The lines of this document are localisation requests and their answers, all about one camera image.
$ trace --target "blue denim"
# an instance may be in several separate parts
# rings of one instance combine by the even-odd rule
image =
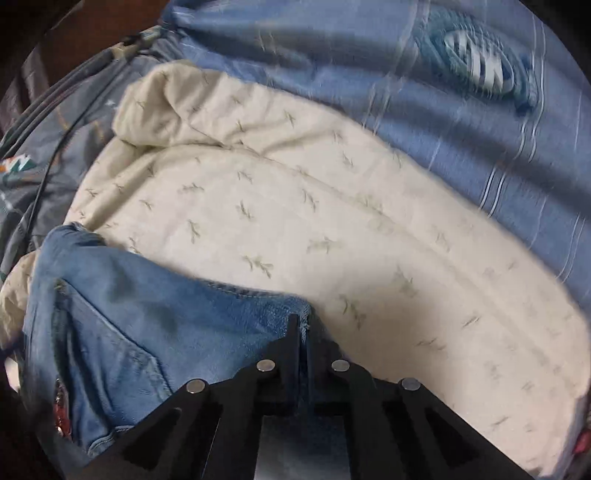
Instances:
[[[24,324],[22,397],[62,473],[84,465],[191,378],[218,382],[285,335],[310,305],[285,294],[191,280],[106,247],[72,224],[41,248]],[[53,426],[56,379],[72,441]]]

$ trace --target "denim seam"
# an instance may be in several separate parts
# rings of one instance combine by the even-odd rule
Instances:
[[[88,447],[88,453],[92,452],[93,450],[95,450],[96,448],[100,447],[101,445],[103,445],[106,442],[113,441],[116,433],[124,433],[124,432],[127,432],[128,430],[131,430],[132,428],[133,428],[133,426],[129,426],[129,427],[128,426],[125,426],[125,427],[115,427],[105,437],[103,437],[101,439],[96,439],[94,442],[92,442],[90,444],[90,446]]]
[[[208,287],[215,288],[216,290],[222,291],[224,293],[229,293],[231,295],[235,295],[236,297],[243,297],[243,298],[246,298],[246,299],[269,299],[269,298],[277,298],[277,297],[288,297],[287,295],[284,295],[283,293],[279,293],[279,294],[267,294],[265,292],[261,292],[260,295],[244,295],[242,293],[237,293],[237,292],[232,291],[232,290],[226,290],[225,288],[216,287],[214,284],[211,284],[208,281],[204,281],[204,282],[207,283],[207,286]]]

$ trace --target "laundry pile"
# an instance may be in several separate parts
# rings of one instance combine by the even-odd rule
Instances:
[[[305,3],[173,2],[3,139],[0,341],[24,333],[45,452],[85,465],[297,313],[561,478],[591,377],[589,85],[513,1],[501,25],[497,6],[324,0],[321,28]],[[275,461],[301,472],[297,448]]]

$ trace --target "leaf pattern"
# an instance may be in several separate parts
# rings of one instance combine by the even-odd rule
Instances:
[[[296,122],[296,118],[287,110],[283,110],[283,114],[285,115],[285,118],[289,120],[289,122],[291,123],[291,127],[293,128]]]
[[[361,330],[361,327],[365,323],[367,315],[359,310],[359,302],[357,300],[351,300],[343,294],[339,295],[339,298],[345,303],[345,307],[343,308],[343,315],[349,312],[349,314],[353,317],[353,320],[355,321],[355,326],[357,330]]]
[[[201,111],[201,105],[192,106],[189,111],[187,112],[188,115],[195,115]]]
[[[383,215],[382,202],[376,199],[373,195],[358,195],[357,199],[363,204],[363,206],[376,211],[380,215]]]
[[[148,200],[140,200],[140,203],[143,203],[146,208],[151,212],[153,205]]]
[[[415,346],[426,347],[427,349],[433,350],[436,352],[442,352],[447,348],[447,345],[437,341],[437,337],[435,337],[431,340],[421,340]]]
[[[443,232],[437,233],[437,239],[435,240],[435,243],[443,248],[447,253],[450,252],[451,248],[449,246],[449,242],[447,241],[447,238]]]
[[[355,165],[353,165],[353,160],[351,160],[347,155],[345,155],[343,153],[343,164],[347,167],[347,168],[355,168]]]
[[[135,238],[130,236],[129,241],[131,242],[131,245],[129,246],[129,251],[133,252],[136,255],[141,255],[141,253],[138,250]]]
[[[507,415],[503,415],[499,420],[497,420],[494,423],[491,423],[491,427],[492,430],[496,430],[498,427],[500,427],[502,424],[504,424],[507,420],[509,420],[510,417],[508,417]]]
[[[244,202],[242,200],[240,200],[240,205],[236,205],[236,209],[247,220],[253,221],[255,219],[254,216],[250,213],[250,210],[248,210],[244,206]]]
[[[343,134],[338,130],[333,130],[333,139],[335,143],[342,143],[343,142]]]
[[[312,210],[314,212],[316,212],[316,207],[318,205],[318,201],[314,200],[314,197],[312,196],[312,194],[310,192],[308,192],[306,189],[302,189],[301,191],[304,193],[304,203],[309,203],[310,206],[312,207]]]
[[[191,243],[194,244],[197,238],[201,238],[201,234],[199,233],[199,224],[197,222],[193,222],[192,220],[187,220],[189,224],[189,229],[191,230]]]
[[[259,152],[257,152],[254,148],[245,145],[244,142],[240,139],[236,140],[234,144],[224,145],[222,148],[226,148],[227,150],[237,150],[238,148],[240,148],[240,150],[246,150],[247,152],[253,154],[256,157],[263,158]]]
[[[331,248],[339,247],[340,243],[334,240],[331,240],[327,236],[324,237],[322,240],[310,240],[308,244],[308,248],[306,248],[306,253],[310,253],[314,250],[325,250],[326,254],[330,252]]]
[[[179,190],[181,193],[194,193],[194,192],[205,192],[203,187],[200,187],[195,182],[192,182],[191,185],[183,185]]]
[[[251,267],[251,272],[254,268],[259,268],[268,278],[271,278],[271,270],[273,270],[273,264],[271,263],[263,263],[262,258],[260,256],[251,258],[248,255],[243,255],[242,259]]]
[[[410,299],[413,299],[418,293],[418,290],[413,285],[413,278],[407,278],[400,266],[398,266],[398,269],[394,274],[393,283],[398,286],[398,291],[400,293],[406,295]]]
[[[301,165],[296,165],[295,166],[297,171],[300,172],[304,177],[309,177],[310,173],[308,173],[308,169],[302,167]]]
[[[238,172],[238,180],[242,180],[242,179],[245,179],[245,180],[249,181],[250,184],[252,184],[252,177],[248,173],[246,173],[245,171],[240,170]]]
[[[472,325],[472,323],[476,323],[480,320],[480,315],[478,314],[474,314],[472,315],[467,322],[464,322],[464,324],[462,325],[462,328],[466,328],[469,327],[470,325]]]

